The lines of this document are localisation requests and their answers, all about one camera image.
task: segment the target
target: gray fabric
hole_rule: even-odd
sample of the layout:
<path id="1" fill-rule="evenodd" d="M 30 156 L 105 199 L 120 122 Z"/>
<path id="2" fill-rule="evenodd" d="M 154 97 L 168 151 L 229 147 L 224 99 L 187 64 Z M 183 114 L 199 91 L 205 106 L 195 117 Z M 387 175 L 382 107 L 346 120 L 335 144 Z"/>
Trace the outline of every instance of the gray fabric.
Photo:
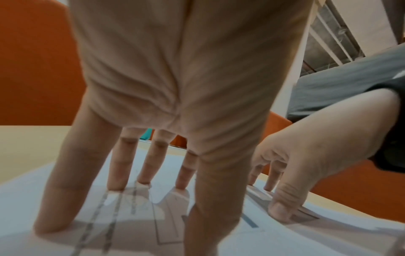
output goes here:
<path id="1" fill-rule="evenodd" d="M 306 75 L 293 88 L 287 119 L 292 122 L 341 100 L 363 93 L 371 86 L 405 70 L 405 44 L 325 71 Z"/>

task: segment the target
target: fingernail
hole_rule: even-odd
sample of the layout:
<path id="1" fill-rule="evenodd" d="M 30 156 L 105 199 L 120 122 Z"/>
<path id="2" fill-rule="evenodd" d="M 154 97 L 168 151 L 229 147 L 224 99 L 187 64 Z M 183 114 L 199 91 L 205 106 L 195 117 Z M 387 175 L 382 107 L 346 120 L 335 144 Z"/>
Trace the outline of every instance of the fingernail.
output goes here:
<path id="1" fill-rule="evenodd" d="M 283 204 L 277 202 L 270 206 L 269 214 L 280 222 L 288 222 L 291 217 L 291 211 Z"/>

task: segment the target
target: paper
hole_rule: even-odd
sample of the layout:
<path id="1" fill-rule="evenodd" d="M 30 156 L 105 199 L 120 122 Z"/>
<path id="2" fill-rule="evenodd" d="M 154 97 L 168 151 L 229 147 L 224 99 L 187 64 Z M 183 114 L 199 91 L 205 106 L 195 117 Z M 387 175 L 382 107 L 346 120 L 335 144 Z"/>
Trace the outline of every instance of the paper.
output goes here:
<path id="1" fill-rule="evenodd" d="M 84 207 L 62 232 L 31 233 L 52 164 L 0 186 L 1 256 L 181 256 L 184 222 L 194 204 L 193 179 L 187 190 L 173 188 L 183 157 L 167 155 L 151 188 L 135 184 L 146 150 L 138 148 L 123 193 L 107 192 L 107 159 Z M 264 182 L 248 187 L 237 228 L 219 247 L 221 256 L 401 255 L 405 225 L 359 218 L 305 204 L 293 222 L 282 225 L 267 214 L 271 195 Z"/>

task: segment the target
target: table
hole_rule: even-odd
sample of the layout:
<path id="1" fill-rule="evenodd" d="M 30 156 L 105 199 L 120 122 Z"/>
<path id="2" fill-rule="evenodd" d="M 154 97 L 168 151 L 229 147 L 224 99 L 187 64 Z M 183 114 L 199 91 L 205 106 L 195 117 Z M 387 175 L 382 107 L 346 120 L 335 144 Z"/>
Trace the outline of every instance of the table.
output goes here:
<path id="1" fill-rule="evenodd" d="M 54 161 L 69 126 L 0 126 L 0 184 L 32 169 Z M 149 148 L 150 143 L 140 142 L 139 147 Z M 168 154 L 185 155 L 182 148 L 170 147 Z M 266 180 L 261 174 L 259 179 Z M 309 202 L 356 216 L 372 216 L 316 194 L 308 195 Z"/>

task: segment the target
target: teal object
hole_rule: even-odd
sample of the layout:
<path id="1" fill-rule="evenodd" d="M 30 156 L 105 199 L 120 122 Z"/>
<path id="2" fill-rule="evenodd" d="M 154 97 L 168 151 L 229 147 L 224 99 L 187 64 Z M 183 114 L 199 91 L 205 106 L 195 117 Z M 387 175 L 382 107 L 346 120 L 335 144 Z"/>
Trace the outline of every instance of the teal object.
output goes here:
<path id="1" fill-rule="evenodd" d="M 150 140 L 152 136 L 152 129 L 149 128 L 147 131 L 140 137 L 141 140 Z"/>

